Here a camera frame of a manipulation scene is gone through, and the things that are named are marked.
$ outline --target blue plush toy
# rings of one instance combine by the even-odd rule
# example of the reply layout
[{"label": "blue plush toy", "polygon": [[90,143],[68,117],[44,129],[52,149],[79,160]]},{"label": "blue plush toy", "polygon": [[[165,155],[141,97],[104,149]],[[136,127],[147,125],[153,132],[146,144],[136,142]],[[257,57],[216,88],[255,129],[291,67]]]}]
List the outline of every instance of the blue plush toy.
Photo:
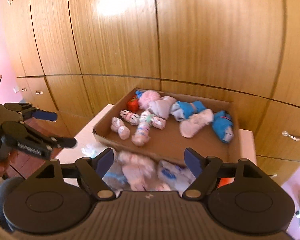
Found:
[{"label": "blue plush toy", "polygon": [[177,101],[170,108],[170,114],[178,121],[188,119],[192,114],[198,114],[207,108],[200,102],[194,101],[193,103]]},{"label": "blue plush toy", "polygon": [[222,142],[229,143],[233,138],[232,126],[231,116],[226,111],[214,115],[212,129]]},{"label": "blue plush toy", "polygon": [[143,94],[143,92],[141,92],[139,90],[136,91],[136,96],[138,99],[141,98],[142,94]]}]

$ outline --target pink fluffy pom-pom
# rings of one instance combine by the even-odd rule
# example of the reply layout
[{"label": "pink fluffy pom-pom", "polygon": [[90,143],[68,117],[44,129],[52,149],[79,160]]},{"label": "pink fluffy pom-pom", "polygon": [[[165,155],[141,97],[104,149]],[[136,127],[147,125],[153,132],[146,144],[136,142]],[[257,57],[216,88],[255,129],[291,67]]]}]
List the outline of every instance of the pink fluffy pom-pom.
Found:
[{"label": "pink fluffy pom-pom", "polygon": [[142,94],[142,96],[139,98],[139,107],[141,109],[146,110],[149,107],[149,103],[152,101],[159,100],[160,94],[153,90],[147,90]]}]

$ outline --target stuffed toy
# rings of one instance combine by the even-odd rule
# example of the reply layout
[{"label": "stuffed toy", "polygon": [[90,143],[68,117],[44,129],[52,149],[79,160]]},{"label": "stuffed toy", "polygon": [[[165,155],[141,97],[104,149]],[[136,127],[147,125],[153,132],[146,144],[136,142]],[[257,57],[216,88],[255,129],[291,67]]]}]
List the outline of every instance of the stuffed toy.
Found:
[{"label": "stuffed toy", "polygon": [[198,114],[207,109],[200,101],[194,101],[193,103],[177,101],[171,106],[170,114],[178,121],[184,121],[188,119],[192,114]]}]

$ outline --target white fabric toy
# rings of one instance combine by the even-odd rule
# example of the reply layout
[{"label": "white fabric toy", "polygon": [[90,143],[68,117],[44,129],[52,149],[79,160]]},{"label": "white fabric toy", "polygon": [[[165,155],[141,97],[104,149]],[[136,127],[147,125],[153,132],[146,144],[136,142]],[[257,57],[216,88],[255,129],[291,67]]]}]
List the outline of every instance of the white fabric toy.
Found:
[{"label": "white fabric toy", "polygon": [[180,133],[183,137],[192,138],[201,128],[213,122],[213,112],[210,109],[203,110],[199,114],[193,114],[189,119],[180,123]]},{"label": "white fabric toy", "polygon": [[157,117],[167,120],[169,118],[170,108],[177,100],[173,97],[165,96],[160,100],[149,102],[149,111]]},{"label": "white fabric toy", "polygon": [[122,140],[128,139],[130,136],[130,130],[124,125],[124,122],[117,118],[113,117],[111,121],[111,130],[118,133]]}]

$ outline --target wooden wall panel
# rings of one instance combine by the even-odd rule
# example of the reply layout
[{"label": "wooden wall panel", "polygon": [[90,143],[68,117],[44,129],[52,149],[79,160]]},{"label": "wooden wall panel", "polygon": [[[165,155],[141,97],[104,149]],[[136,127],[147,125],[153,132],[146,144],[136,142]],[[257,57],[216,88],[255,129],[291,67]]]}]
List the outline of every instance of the wooden wall panel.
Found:
[{"label": "wooden wall panel", "polygon": [[30,0],[2,0],[2,19],[11,65],[17,77],[40,76],[43,70],[34,38]]},{"label": "wooden wall panel", "polygon": [[93,117],[82,76],[47,76],[48,85],[61,112]]},{"label": "wooden wall panel", "polygon": [[133,88],[160,89],[159,79],[116,76],[83,76],[94,114],[107,104],[115,104]]},{"label": "wooden wall panel", "polygon": [[278,160],[257,156],[257,165],[264,173],[274,175],[273,180],[280,186],[299,168],[300,162]]},{"label": "wooden wall panel", "polygon": [[161,77],[269,97],[283,0],[157,0]]},{"label": "wooden wall panel", "polygon": [[300,141],[282,135],[300,136],[300,108],[271,101],[255,136],[256,154],[300,161]]},{"label": "wooden wall panel", "polygon": [[68,0],[31,0],[31,13],[45,74],[80,74]]},{"label": "wooden wall panel", "polygon": [[83,74],[159,77],[155,0],[69,0]]},{"label": "wooden wall panel", "polygon": [[62,119],[64,120],[70,136],[76,136],[77,133],[86,126],[86,124],[91,120],[89,117],[79,116],[75,114],[69,114],[65,112],[60,112]]},{"label": "wooden wall panel", "polygon": [[37,107],[44,111],[56,112],[57,108],[52,100],[44,77],[26,78],[26,81]]},{"label": "wooden wall panel", "polygon": [[300,0],[287,0],[287,32],[274,99],[300,106]]},{"label": "wooden wall panel", "polygon": [[267,99],[265,98],[201,85],[161,81],[161,87],[162,91],[165,92],[234,102],[237,109],[240,128],[251,130],[254,133],[261,121],[267,103]]}]

